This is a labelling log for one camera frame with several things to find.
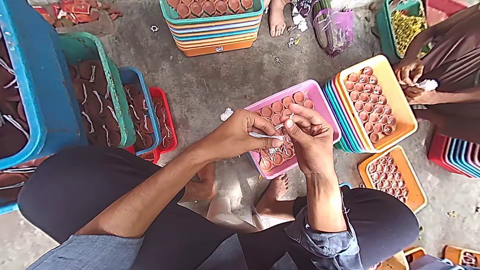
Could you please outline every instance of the purple plastic bag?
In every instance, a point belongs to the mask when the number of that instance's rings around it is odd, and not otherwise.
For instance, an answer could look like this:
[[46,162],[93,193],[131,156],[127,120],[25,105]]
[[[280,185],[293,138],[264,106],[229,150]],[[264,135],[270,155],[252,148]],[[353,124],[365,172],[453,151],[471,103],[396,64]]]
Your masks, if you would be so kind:
[[353,41],[353,11],[321,10],[313,20],[313,27],[318,44],[335,57]]

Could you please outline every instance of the black pants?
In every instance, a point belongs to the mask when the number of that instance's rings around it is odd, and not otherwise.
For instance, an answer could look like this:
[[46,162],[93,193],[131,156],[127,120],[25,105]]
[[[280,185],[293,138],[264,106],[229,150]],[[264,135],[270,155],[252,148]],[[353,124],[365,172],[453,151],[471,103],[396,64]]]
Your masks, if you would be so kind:
[[[123,149],[72,148],[41,164],[20,192],[20,210],[33,225],[62,243],[159,169]],[[194,270],[237,233],[179,206],[183,193],[181,190],[148,228],[132,269]],[[364,266],[391,257],[417,238],[415,215],[393,196],[365,188],[345,188],[343,194]],[[294,214],[306,203],[305,197],[297,198]],[[267,270],[285,252],[299,269],[314,269],[312,254],[283,231],[288,224],[239,233],[250,269]]]

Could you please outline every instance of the concrete floor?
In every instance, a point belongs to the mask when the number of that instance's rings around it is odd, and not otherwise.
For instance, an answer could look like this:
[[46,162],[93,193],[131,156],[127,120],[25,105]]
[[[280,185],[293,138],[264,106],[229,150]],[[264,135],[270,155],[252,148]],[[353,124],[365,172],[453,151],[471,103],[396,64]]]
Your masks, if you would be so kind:
[[[137,67],[149,86],[159,86],[167,93],[179,144],[176,150],[162,155],[162,164],[214,130],[225,108],[244,108],[307,79],[323,84],[342,69],[380,53],[379,42],[370,30],[374,18],[363,9],[355,10],[355,41],[333,59],[318,46],[311,27],[300,34],[300,43],[291,49],[287,41],[299,32],[270,37],[267,16],[250,49],[188,58],[176,48],[157,0],[123,0],[116,4],[124,17],[115,22],[116,35],[102,38],[109,56],[118,66]],[[160,30],[152,32],[151,25]],[[275,57],[283,62],[282,67],[275,67]],[[421,122],[419,130],[400,143],[429,200],[418,213],[424,232],[415,245],[437,256],[447,244],[480,250],[480,213],[475,212],[480,206],[480,181],[451,174],[428,161],[431,135],[432,125]],[[339,180],[358,186],[361,178],[357,164],[368,156],[335,150]],[[288,173],[291,188],[286,199],[303,196],[304,176],[298,168]],[[233,212],[251,222],[251,207],[268,181],[258,180],[245,155],[218,162],[216,174],[218,195],[229,197]],[[206,202],[186,206],[204,215],[208,209]],[[450,211],[457,217],[450,218]],[[263,222],[269,226],[280,221]],[[0,268],[4,270],[25,269],[57,245],[17,212],[0,216],[0,228]]]

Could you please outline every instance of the brown clothing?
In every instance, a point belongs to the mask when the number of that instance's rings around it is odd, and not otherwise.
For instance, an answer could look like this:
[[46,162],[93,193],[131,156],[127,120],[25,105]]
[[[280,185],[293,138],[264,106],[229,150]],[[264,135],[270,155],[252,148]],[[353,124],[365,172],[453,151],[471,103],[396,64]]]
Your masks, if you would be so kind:
[[[423,79],[439,81],[439,92],[461,92],[478,85],[480,75],[480,11],[439,37],[421,59]],[[427,105],[417,117],[437,126],[439,133],[480,143],[480,102]]]

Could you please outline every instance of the blue denim sleeve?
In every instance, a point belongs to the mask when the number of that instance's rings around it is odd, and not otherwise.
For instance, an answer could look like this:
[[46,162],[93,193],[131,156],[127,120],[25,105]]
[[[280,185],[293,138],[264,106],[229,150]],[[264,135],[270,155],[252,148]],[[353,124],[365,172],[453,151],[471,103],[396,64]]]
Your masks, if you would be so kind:
[[312,260],[318,269],[363,270],[360,261],[360,248],[355,231],[344,213],[348,230],[339,233],[316,231],[308,224],[307,207],[295,217],[295,221],[285,228],[287,235],[308,251],[316,255]]
[[72,235],[27,270],[127,270],[135,261],[143,240],[111,235]]

